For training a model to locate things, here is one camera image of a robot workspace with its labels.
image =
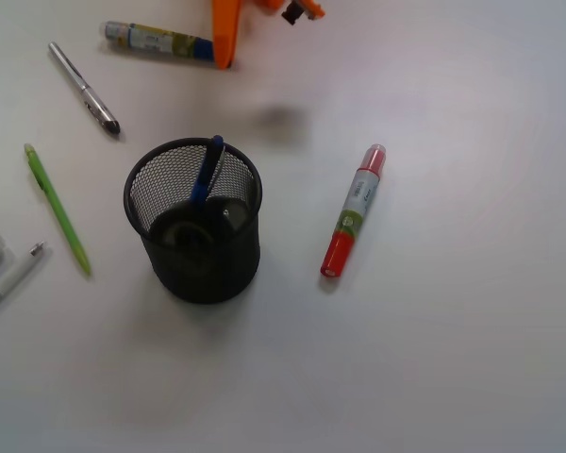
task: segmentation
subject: blue pen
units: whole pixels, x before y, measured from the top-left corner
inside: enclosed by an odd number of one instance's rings
[[[191,202],[200,208],[206,204],[209,195],[209,183],[214,176],[218,162],[224,155],[225,141],[220,135],[215,135],[208,143],[206,157],[201,164],[199,175],[191,191]]]

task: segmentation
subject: black mesh pen holder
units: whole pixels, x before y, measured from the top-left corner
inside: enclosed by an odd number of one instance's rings
[[[125,183],[130,224],[161,283],[196,304],[242,292],[258,269],[262,183],[254,164],[226,145],[206,205],[189,198],[209,139],[165,143],[144,156]]]

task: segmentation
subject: marker cap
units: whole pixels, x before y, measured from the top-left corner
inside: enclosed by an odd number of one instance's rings
[[[355,240],[348,233],[335,232],[329,249],[321,266],[321,274],[325,277],[339,277],[350,256]]]
[[[378,177],[381,177],[381,171],[384,168],[385,162],[386,148],[384,148],[381,144],[374,144],[365,153],[365,157],[360,164],[359,170],[367,170],[375,173]]]

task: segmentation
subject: white pen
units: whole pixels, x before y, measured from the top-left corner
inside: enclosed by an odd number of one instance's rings
[[[25,277],[25,274],[42,258],[44,244],[37,243],[20,260],[15,262],[6,273],[0,277],[0,302]]]

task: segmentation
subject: green mechanical pencil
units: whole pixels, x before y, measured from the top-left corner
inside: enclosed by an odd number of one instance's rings
[[[31,172],[36,177],[36,180],[38,181],[38,184],[40,185],[42,191],[46,193],[46,198],[48,198],[48,203],[50,203],[50,206],[53,209],[55,216],[57,216],[58,224],[63,230],[63,233],[65,234],[65,238],[67,238],[67,242],[69,243],[69,246],[72,248],[75,257],[77,258],[77,261],[79,262],[80,266],[82,266],[84,272],[90,275],[92,273],[91,264],[88,261],[88,257],[86,256],[84,247],[82,247],[81,242],[77,238],[77,235],[75,234],[74,231],[74,227],[69,221],[69,218],[67,217],[67,214],[63,209],[63,206],[60,204],[60,201],[58,200],[58,196],[57,193],[55,192],[55,188],[50,183],[50,179],[48,178],[48,175],[46,174],[46,171],[44,170],[44,167],[40,162],[40,158],[38,157],[36,150],[29,143],[25,144],[25,154],[27,155],[29,168],[31,168]]]

